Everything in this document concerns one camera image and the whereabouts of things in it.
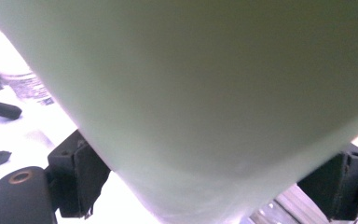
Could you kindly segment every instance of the bolt hole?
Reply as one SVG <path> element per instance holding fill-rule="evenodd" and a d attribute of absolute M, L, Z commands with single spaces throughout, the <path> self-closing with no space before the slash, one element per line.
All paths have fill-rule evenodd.
<path fill-rule="evenodd" d="M 13 175 L 8 182 L 10 184 L 20 184 L 22 182 L 27 181 L 29 178 L 31 178 L 32 173 L 31 171 L 23 171 L 23 172 L 19 172 L 16 173 L 15 175 Z"/>
<path fill-rule="evenodd" d="M 358 152 L 351 152 L 352 156 L 358 157 Z"/>

